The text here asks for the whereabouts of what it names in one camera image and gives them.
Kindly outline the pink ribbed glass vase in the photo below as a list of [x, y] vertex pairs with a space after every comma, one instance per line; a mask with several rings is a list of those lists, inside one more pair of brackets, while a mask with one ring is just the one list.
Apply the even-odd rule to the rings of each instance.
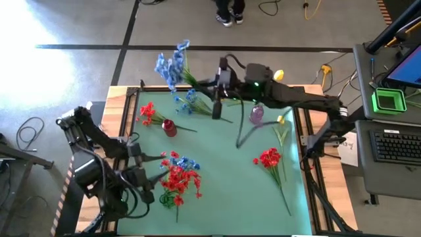
[[260, 124], [262, 118], [264, 116], [264, 108], [262, 105], [258, 104], [255, 105], [252, 109], [251, 109], [251, 113], [249, 115], [249, 120], [254, 124], [254, 125], [258, 125]]

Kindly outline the red flower bunch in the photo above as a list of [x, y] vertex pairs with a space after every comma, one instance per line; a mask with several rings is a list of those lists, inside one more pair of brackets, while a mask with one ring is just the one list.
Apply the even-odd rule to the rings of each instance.
[[282, 155], [278, 152], [278, 150], [275, 147], [271, 147], [270, 149], [263, 151], [259, 158], [254, 158], [252, 160], [254, 165], [260, 165], [271, 176], [281, 193], [285, 208], [287, 209], [289, 216], [292, 216], [289, 206], [287, 204], [284, 191], [282, 189], [282, 181], [280, 178], [278, 166], [280, 161], [282, 161]]
[[176, 206], [171, 208], [176, 211], [176, 222], [180, 213], [180, 207], [185, 204], [184, 194], [190, 189], [191, 186], [195, 188], [195, 197], [201, 199], [203, 194], [201, 193], [201, 180], [202, 177], [198, 173], [199, 170], [183, 170], [181, 167], [173, 165], [170, 162], [170, 158], [181, 158], [179, 153], [175, 151], [170, 152], [168, 159], [162, 160], [160, 168], [164, 171], [168, 171], [168, 174], [160, 180], [160, 184], [165, 191], [176, 191], [178, 195], [175, 197]]
[[147, 105], [141, 106], [139, 109], [139, 120], [142, 120], [142, 125], [151, 126], [154, 125], [163, 125], [166, 117], [160, 114], [155, 108], [152, 101], [148, 102]]

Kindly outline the green table mat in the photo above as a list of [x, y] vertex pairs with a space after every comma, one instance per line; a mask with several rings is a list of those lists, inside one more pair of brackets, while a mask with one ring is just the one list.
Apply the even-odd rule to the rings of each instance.
[[[254, 128], [249, 121], [252, 103], [222, 109], [214, 120], [204, 115], [177, 113], [174, 96], [168, 92], [143, 92], [139, 106], [152, 101], [155, 109], [178, 125], [178, 133], [168, 137], [157, 125], [134, 127], [141, 150], [148, 155], [175, 151], [197, 161], [201, 170], [201, 199], [193, 186], [184, 194], [178, 222], [175, 209], [159, 201], [150, 205], [149, 214], [141, 219], [121, 219], [119, 235], [292, 235], [310, 234], [312, 227], [305, 185], [299, 166], [293, 112], [288, 109], [264, 109], [265, 126]], [[287, 180], [280, 178], [287, 204], [271, 176], [252, 160], [263, 151], [280, 150], [272, 129], [279, 116], [285, 117], [289, 133], [284, 142]]]

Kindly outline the black keyboard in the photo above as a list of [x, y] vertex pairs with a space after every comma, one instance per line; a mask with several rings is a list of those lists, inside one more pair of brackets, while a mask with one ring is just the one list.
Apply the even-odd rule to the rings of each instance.
[[421, 166], [421, 133], [370, 130], [369, 134], [376, 162]]

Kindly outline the person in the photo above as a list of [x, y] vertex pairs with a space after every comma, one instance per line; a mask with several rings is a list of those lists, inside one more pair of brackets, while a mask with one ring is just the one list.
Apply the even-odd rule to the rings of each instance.
[[216, 3], [216, 19], [225, 27], [230, 27], [233, 22], [243, 23], [245, 0], [214, 0]]

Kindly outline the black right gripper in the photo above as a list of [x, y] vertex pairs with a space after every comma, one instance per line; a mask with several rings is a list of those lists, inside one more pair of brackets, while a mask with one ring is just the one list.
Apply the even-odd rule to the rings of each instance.
[[[218, 69], [219, 68], [229, 70], [227, 58], [225, 57], [220, 58]], [[208, 80], [197, 81], [197, 87], [204, 88], [203, 90], [197, 89], [197, 91], [201, 92], [202, 94], [207, 96], [209, 99], [213, 99], [214, 105], [213, 105], [213, 110], [212, 110], [212, 119], [220, 119], [221, 112], [222, 112], [221, 99], [223, 97], [228, 96], [227, 90], [230, 89], [230, 85], [219, 86], [217, 84], [217, 78], [218, 78], [217, 74], [218, 74], [218, 70], [215, 76], [215, 80], [208, 79]]]

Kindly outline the white paper sheet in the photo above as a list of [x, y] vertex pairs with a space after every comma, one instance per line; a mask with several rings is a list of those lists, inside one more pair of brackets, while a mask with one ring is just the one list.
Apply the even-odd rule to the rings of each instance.
[[341, 157], [341, 163], [358, 167], [357, 134], [354, 132], [348, 132], [343, 137], [345, 138], [345, 141], [337, 148], [338, 154]]

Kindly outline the yellow power plug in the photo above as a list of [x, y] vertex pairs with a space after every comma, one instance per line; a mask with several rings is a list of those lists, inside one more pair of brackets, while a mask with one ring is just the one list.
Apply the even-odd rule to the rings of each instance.
[[332, 68], [331, 68], [331, 66], [330, 66], [330, 65], [323, 64], [323, 65], [321, 66], [321, 70], [322, 70], [322, 72], [323, 72], [323, 77], [322, 77], [322, 84], [321, 84], [321, 87], [323, 88], [323, 87], [324, 87], [324, 85], [325, 85], [325, 82], [326, 82], [327, 75], [329, 75], [329, 73], [332, 71]]

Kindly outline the black vertical pole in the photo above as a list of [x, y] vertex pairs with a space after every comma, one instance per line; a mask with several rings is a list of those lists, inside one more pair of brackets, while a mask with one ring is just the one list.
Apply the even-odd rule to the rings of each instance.
[[371, 55], [389, 43], [395, 34], [418, 12], [421, 11], [421, 0], [415, 0], [398, 18], [393, 21], [374, 41], [365, 47]]

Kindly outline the small blue flower bunch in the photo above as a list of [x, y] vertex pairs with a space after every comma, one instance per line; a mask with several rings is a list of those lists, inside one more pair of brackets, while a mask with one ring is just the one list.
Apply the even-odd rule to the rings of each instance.
[[175, 108], [177, 113], [198, 114], [212, 118], [211, 108], [198, 96], [194, 89], [188, 90], [183, 96], [175, 95], [174, 102], [177, 104]]
[[189, 159], [186, 156], [183, 156], [181, 158], [170, 158], [170, 162], [173, 165], [176, 165], [178, 167], [181, 167], [183, 170], [200, 170], [201, 166], [199, 163], [197, 163], [193, 159]]

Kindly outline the green glass vase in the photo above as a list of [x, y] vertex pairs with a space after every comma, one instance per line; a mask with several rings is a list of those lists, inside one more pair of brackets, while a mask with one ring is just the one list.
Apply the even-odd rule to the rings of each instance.
[[178, 195], [176, 191], [165, 191], [159, 198], [159, 202], [167, 209], [171, 209], [176, 206], [175, 197]]

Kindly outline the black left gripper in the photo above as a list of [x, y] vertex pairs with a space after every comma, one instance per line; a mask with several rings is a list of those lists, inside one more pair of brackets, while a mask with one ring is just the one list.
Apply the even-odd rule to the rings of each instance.
[[[149, 156], [146, 153], [142, 152], [141, 147], [138, 143], [130, 143], [128, 146], [128, 156], [134, 158], [135, 165], [128, 167], [126, 169], [126, 180], [129, 184], [130, 181], [128, 179], [128, 173], [131, 169], [134, 168], [144, 168], [143, 163], [150, 162], [150, 161], [156, 161], [166, 158], [165, 155], [159, 155], [159, 156]], [[136, 191], [139, 192], [139, 196], [143, 203], [151, 204], [155, 201], [154, 195], [152, 193], [152, 190], [155, 188], [155, 185], [166, 175], [168, 174], [168, 171], [164, 171], [160, 174], [157, 174], [155, 176], [152, 176], [151, 178], [148, 178], [144, 186], [135, 187]]]

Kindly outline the grey desk with keyboard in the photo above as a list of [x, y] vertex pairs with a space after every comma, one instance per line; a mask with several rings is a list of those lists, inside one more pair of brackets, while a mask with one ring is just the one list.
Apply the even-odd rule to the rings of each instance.
[[370, 130], [421, 133], [421, 128], [368, 120], [360, 120], [355, 126], [366, 191], [369, 194], [421, 200], [421, 166], [376, 162], [369, 134]]

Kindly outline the laptop with blue screen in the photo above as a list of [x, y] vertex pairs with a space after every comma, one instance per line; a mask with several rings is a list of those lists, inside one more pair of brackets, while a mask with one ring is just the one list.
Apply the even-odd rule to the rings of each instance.
[[421, 43], [406, 52], [387, 72], [384, 80], [421, 89]]

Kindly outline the grey desk with pole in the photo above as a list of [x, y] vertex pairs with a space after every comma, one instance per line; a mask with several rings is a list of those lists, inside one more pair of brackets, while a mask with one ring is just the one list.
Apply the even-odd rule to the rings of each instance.
[[369, 85], [369, 82], [372, 81], [371, 58], [374, 59], [374, 76], [377, 76], [381, 72], [385, 72], [384, 65], [387, 68], [392, 68], [395, 63], [398, 63], [395, 57], [396, 52], [397, 48], [386, 47], [379, 49], [376, 54], [371, 55], [366, 52], [362, 44], [357, 44], [353, 47], [364, 115], [368, 120], [376, 122], [421, 127], [420, 108], [408, 105], [407, 110], [400, 115], [387, 115], [374, 112], [371, 98], [374, 88]]

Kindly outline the black metal stand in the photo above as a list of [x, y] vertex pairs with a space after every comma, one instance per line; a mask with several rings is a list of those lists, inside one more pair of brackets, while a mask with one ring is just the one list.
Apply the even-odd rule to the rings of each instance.
[[7, 231], [19, 208], [19, 195], [32, 167], [40, 165], [44, 169], [51, 169], [53, 164], [53, 161], [9, 146], [0, 133], [0, 237], [10, 237]]

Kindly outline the green plastic tray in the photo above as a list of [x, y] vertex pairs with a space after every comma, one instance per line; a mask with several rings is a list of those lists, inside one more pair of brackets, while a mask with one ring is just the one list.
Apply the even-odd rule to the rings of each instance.
[[398, 115], [407, 111], [403, 91], [391, 88], [376, 88], [372, 94], [375, 113]]

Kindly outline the large-petal blue flower bunch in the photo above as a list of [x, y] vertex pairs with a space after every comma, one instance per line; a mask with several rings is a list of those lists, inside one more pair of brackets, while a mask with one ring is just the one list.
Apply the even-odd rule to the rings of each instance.
[[189, 84], [192, 88], [197, 87], [197, 80], [192, 75], [187, 61], [189, 46], [190, 41], [185, 39], [177, 44], [171, 58], [166, 59], [163, 53], [157, 58], [155, 72], [165, 80], [171, 93], [176, 93], [176, 86], [182, 83]]

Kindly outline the red ribbed glass vase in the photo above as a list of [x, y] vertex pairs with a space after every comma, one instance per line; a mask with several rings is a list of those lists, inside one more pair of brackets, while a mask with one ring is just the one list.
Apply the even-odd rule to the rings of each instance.
[[162, 122], [162, 129], [168, 137], [174, 137], [177, 134], [177, 128], [174, 122], [170, 119], [164, 119]]

